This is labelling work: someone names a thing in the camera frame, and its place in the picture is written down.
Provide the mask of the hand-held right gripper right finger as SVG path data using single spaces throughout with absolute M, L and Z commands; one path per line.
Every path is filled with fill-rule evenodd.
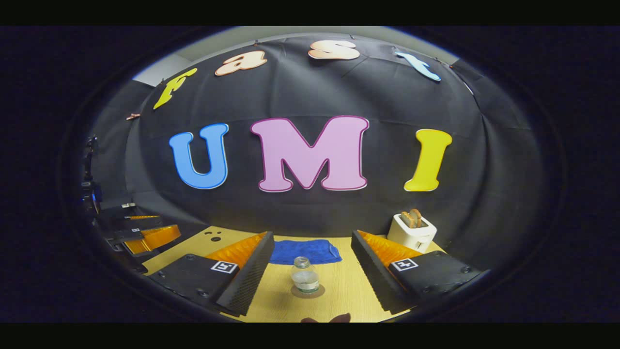
M 456 300 L 481 271 L 442 251 L 425 254 L 361 230 L 352 232 L 352 249 L 385 311 L 427 311 Z

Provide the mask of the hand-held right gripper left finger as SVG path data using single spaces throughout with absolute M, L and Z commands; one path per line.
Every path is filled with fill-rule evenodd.
M 267 231 L 209 257 L 185 254 L 148 278 L 210 311 L 245 316 L 274 247 L 273 233 Z

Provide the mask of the brown round coaster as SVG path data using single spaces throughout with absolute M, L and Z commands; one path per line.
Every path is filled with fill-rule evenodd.
M 295 285 L 292 285 L 291 292 L 292 295 L 302 299 L 314 299 L 322 296 L 325 293 L 326 289 L 323 285 L 319 285 L 318 289 L 314 292 L 302 292 Z

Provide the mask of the clear plastic water bottle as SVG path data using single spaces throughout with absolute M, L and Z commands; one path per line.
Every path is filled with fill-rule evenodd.
M 313 293 L 319 290 L 318 274 L 308 257 L 298 256 L 294 259 L 291 277 L 296 289 L 300 292 Z

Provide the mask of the white toaster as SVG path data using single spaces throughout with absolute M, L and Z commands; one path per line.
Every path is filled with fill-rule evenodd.
M 421 217 L 422 226 L 420 228 L 407 228 L 401 221 L 400 215 L 395 214 L 393 216 L 387 239 L 412 248 L 417 252 L 425 253 L 436 235 L 436 227 Z

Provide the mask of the blue towel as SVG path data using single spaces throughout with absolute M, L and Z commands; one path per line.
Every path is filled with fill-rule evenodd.
M 294 265 L 297 257 L 306 257 L 312 264 L 328 264 L 342 261 L 339 250 L 328 240 L 275 242 L 275 249 L 270 263 L 279 265 Z

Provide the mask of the black backdrop cloth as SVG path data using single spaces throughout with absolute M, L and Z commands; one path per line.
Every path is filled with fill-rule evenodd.
M 466 263 L 496 269 L 516 256 L 547 187 L 528 113 L 469 66 L 391 43 L 346 38 L 358 57 L 310 56 L 330 41 L 278 38 L 156 87 L 128 82 L 93 128 L 102 208 L 133 202 L 184 234 L 300 237 L 387 234 L 417 208 Z

